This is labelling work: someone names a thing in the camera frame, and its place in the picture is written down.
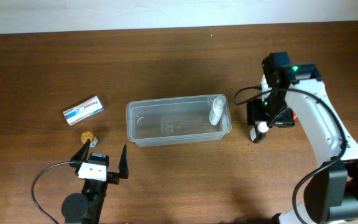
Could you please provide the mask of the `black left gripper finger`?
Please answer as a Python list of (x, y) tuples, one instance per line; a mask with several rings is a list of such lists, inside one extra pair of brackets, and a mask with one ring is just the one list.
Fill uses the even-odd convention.
[(89, 139), (83, 144), (80, 150), (78, 150), (70, 159), (71, 167), (79, 167), (82, 162), (84, 162), (88, 156), (90, 149), (91, 141)]
[(127, 163), (127, 146), (124, 145), (121, 153), (121, 158), (119, 161), (119, 178), (128, 179), (129, 178), (129, 167)]

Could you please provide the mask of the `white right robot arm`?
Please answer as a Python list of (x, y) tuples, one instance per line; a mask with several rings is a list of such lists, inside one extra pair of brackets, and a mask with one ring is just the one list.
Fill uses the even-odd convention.
[(314, 64), (292, 64), (285, 52), (262, 61), (261, 93), (246, 101), (250, 139), (297, 118), (313, 148), (317, 169), (297, 183), (292, 210), (273, 223), (344, 223), (358, 219), (358, 143), (339, 119)]

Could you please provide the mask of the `dark bottle white cap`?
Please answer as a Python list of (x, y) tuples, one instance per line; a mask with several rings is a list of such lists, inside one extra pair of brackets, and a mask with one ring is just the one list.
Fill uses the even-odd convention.
[(261, 140), (265, 138), (265, 135), (269, 127), (267, 126), (266, 122), (260, 122), (256, 124), (250, 131), (250, 139), (253, 143), (259, 143)]

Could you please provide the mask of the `white Panadol box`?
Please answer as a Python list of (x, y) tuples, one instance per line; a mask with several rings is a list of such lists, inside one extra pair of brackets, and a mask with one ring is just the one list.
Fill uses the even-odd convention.
[(97, 96), (94, 96), (77, 106), (74, 106), (63, 112), (63, 116), (66, 122), (72, 126), (89, 116), (92, 116), (100, 111), (103, 111), (104, 107)]

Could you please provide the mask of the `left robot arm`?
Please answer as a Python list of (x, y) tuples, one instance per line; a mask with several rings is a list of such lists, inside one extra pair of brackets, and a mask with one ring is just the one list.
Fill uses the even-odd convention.
[(95, 152), (90, 154), (89, 149), (90, 140), (87, 140), (70, 159), (70, 166), (76, 169), (75, 174), (85, 182), (80, 193), (70, 194), (62, 202), (65, 223), (98, 223), (108, 185), (118, 185), (121, 179), (129, 177), (126, 146), (122, 149), (118, 172), (108, 171), (109, 156)]

